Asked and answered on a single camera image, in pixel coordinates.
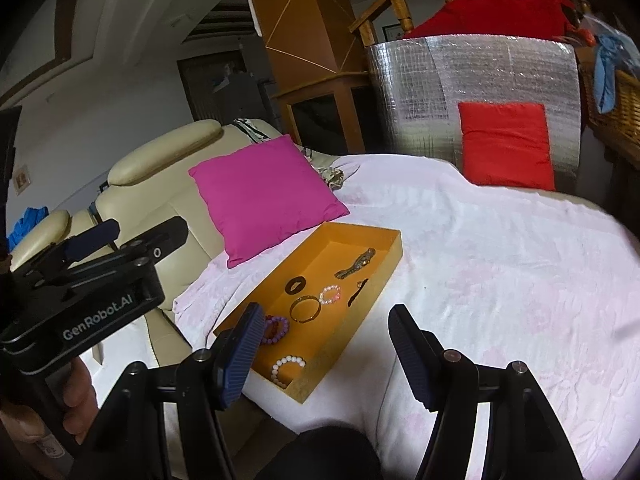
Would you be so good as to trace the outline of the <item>left hand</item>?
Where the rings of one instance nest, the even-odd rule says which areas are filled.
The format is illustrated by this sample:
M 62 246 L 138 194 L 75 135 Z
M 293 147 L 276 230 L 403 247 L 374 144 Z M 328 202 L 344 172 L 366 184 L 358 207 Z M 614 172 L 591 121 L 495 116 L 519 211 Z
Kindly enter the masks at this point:
M 63 427 L 81 444 L 99 413 L 96 390 L 81 359 L 70 362 L 66 383 L 58 388 L 58 392 L 65 404 Z M 63 479 L 50 460 L 36 448 L 36 442 L 46 433 L 44 422 L 36 412 L 29 406 L 6 403 L 1 408 L 1 421 L 17 451 L 36 472 L 37 479 Z

